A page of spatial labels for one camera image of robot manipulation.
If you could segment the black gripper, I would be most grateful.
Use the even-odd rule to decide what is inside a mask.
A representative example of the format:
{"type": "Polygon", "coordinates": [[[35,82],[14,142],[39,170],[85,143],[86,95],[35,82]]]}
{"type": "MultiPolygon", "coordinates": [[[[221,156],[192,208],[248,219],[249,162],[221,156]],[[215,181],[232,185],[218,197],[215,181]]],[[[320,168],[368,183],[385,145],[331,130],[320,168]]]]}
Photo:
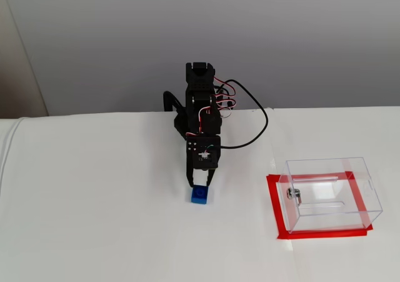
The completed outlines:
{"type": "Polygon", "coordinates": [[[192,166],[186,168],[186,177],[191,188],[194,187],[194,169],[207,170],[206,186],[211,185],[211,181],[218,168],[221,150],[219,148],[221,138],[216,136],[187,135],[186,151],[189,162],[192,166]]]}

